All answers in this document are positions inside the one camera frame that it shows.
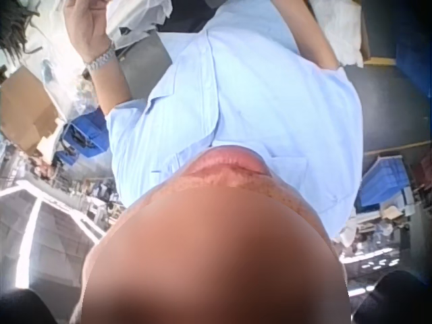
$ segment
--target white bag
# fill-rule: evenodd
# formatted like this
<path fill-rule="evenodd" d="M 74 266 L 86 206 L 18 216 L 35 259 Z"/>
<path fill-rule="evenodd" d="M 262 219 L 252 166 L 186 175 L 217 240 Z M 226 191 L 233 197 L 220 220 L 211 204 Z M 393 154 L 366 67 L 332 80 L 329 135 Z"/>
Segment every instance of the white bag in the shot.
<path fill-rule="evenodd" d="M 310 0 L 310 4 L 339 62 L 362 68 L 361 6 L 352 0 Z"/>

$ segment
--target wrist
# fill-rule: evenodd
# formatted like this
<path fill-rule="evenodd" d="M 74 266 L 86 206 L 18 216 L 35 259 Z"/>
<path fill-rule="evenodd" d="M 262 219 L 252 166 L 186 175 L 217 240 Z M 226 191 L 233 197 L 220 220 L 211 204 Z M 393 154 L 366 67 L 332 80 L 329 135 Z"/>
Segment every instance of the wrist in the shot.
<path fill-rule="evenodd" d="M 108 36 L 98 40 L 97 42 L 93 42 L 91 48 L 82 51 L 80 54 L 84 63 L 90 64 L 94 62 L 96 59 L 104 55 L 111 48 L 111 39 Z"/>

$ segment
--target cardboard box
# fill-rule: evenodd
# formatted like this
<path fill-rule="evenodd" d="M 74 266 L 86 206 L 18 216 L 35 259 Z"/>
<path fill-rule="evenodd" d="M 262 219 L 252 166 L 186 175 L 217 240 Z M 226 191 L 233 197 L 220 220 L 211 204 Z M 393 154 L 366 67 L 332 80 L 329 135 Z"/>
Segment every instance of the cardboard box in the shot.
<path fill-rule="evenodd" d="M 21 67 L 0 88 L 1 131 L 27 155 L 32 155 L 43 136 L 56 129 L 58 112 L 42 83 Z"/>

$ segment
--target wristwatch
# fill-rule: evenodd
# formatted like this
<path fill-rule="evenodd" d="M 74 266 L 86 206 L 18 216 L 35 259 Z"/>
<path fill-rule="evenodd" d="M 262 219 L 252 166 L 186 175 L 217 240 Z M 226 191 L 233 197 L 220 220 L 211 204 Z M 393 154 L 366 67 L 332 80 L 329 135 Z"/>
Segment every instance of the wristwatch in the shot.
<path fill-rule="evenodd" d="M 108 51 L 106 51 L 104 54 L 99 56 L 93 62 L 85 63 L 86 69 L 88 71 L 99 70 L 102 66 L 104 66 L 106 63 L 111 61 L 114 57 L 115 57 L 115 45 L 114 43 L 111 43 Z"/>

